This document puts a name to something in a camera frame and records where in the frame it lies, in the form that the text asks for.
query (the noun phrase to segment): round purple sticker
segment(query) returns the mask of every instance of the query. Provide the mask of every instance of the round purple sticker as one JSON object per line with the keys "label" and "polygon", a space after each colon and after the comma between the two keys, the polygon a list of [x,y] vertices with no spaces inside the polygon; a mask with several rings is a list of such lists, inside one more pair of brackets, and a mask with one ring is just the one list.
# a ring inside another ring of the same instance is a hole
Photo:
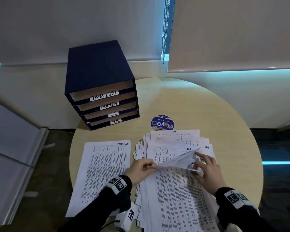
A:
{"label": "round purple sticker", "polygon": [[173,130],[174,122],[168,116],[158,115],[151,120],[151,127],[153,130]]}

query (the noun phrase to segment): black sleeve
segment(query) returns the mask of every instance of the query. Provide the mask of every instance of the black sleeve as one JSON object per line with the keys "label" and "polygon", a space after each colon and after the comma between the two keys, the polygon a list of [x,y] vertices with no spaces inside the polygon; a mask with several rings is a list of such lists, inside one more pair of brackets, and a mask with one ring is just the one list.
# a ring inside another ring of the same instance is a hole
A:
{"label": "black sleeve", "polygon": [[271,227],[260,215],[257,210],[248,205],[244,205],[239,209],[233,206],[233,204],[224,196],[228,191],[234,191],[234,189],[229,187],[222,187],[217,190],[215,196],[217,204],[219,205],[218,209],[218,219],[221,223],[221,226],[226,229],[229,223],[235,224],[243,232],[250,231],[276,231]]}
{"label": "black sleeve", "polygon": [[[127,183],[127,194],[130,194],[132,182],[129,177],[121,175]],[[119,202],[111,188],[105,187],[99,196],[80,213],[69,220],[58,232],[63,231],[99,231],[112,211],[119,208]]]}

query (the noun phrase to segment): navy blue file organizer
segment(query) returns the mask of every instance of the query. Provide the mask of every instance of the navy blue file organizer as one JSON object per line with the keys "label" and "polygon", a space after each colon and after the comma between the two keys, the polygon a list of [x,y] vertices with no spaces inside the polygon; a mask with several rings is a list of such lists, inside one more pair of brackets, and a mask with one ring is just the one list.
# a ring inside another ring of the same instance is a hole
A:
{"label": "navy blue file organizer", "polygon": [[65,95],[90,130],[140,116],[135,78],[116,40],[69,49]]}

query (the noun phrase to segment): person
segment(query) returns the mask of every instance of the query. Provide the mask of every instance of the person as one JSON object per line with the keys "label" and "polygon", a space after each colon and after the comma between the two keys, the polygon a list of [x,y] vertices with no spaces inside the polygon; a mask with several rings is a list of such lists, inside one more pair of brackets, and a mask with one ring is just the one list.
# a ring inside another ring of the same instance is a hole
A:
{"label": "person", "polygon": [[[275,231],[260,217],[256,208],[244,195],[233,188],[227,187],[222,177],[220,166],[214,158],[198,152],[195,152],[195,154],[201,157],[205,163],[196,161],[193,168],[200,167],[204,175],[201,177],[197,173],[193,173],[193,176],[208,193],[216,197],[219,205],[217,216],[223,229],[226,229],[228,224],[232,223],[237,225],[243,232],[253,230]],[[132,187],[154,172],[155,162],[152,159],[135,160],[131,167],[125,171],[124,175],[120,175],[117,178],[124,180],[127,185],[124,187],[125,190],[122,191],[124,197],[118,198],[110,187],[105,187],[93,202],[69,220],[58,232],[80,230],[81,228],[100,231],[112,211],[118,208],[123,208],[122,211],[130,208],[130,191]]]}

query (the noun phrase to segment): light wood tabletop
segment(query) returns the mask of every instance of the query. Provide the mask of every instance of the light wood tabletop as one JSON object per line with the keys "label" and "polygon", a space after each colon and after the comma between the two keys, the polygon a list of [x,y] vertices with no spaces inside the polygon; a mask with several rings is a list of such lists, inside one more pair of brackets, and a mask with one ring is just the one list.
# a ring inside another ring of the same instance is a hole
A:
{"label": "light wood tabletop", "polygon": [[[151,120],[167,115],[174,130],[200,129],[209,138],[229,187],[243,193],[259,206],[263,188],[263,167],[257,143],[240,115],[222,98],[196,84],[172,78],[136,80],[140,117],[90,131],[83,121],[75,131],[70,149],[70,177],[74,186],[86,142],[131,141],[135,144],[150,133]],[[131,200],[135,198],[135,187]],[[141,231],[135,223],[131,231]]]}

